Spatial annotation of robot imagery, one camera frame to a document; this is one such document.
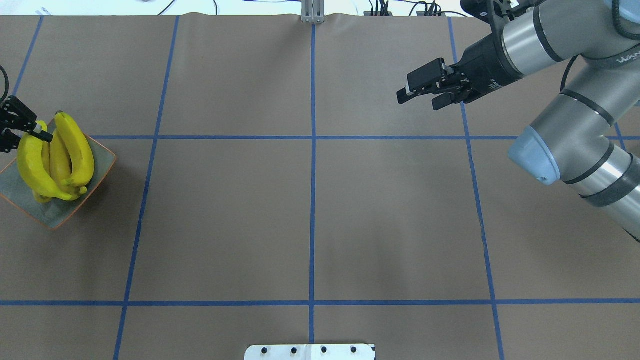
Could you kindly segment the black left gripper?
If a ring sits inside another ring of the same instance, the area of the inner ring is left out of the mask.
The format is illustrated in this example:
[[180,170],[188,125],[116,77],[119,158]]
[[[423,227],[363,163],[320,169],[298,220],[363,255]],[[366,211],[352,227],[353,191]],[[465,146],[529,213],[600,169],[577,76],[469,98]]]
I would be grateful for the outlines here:
[[51,143],[54,135],[37,125],[38,116],[16,96],[8,96],[0,109],[0,152],[16,150],[21,141],[19,133],[27,133],[43,142]]

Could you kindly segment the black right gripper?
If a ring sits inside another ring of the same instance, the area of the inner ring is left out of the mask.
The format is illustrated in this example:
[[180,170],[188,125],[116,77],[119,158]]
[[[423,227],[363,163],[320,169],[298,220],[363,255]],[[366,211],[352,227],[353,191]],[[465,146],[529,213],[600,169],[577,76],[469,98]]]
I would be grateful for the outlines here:
[[460,5],[467,14],[489,24],[490,34],[466,48],[453,66],[436,58],[410,72],[404,88],[397,91],[398,104],[435,95],[432,109],[439,111],[454,104],[469,104],[524,79],[508,55],[504,34],[506,25],[525,13],[526,2],[462,0]]

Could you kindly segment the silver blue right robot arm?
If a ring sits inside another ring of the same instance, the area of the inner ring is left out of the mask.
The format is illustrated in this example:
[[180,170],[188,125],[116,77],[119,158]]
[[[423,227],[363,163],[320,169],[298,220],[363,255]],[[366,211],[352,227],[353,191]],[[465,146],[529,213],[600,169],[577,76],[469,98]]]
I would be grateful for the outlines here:
[[437,58],[407,75],[399,104],[469,104],[567,59],[586,66],[562,80],[550,105],[519,135],[509,158],[544,185],[562,181],[639,239],[639,157],[606,137],[639,105],[637,0],[462,0],[491,33],[455,64]]

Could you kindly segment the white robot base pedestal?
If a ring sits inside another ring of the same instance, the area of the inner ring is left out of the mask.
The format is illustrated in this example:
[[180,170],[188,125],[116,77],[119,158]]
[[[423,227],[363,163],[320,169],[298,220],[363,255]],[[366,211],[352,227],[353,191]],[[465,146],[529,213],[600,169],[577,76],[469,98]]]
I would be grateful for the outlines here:
[[374,344],[256,344],[244,353],[245,360],[376,360]]

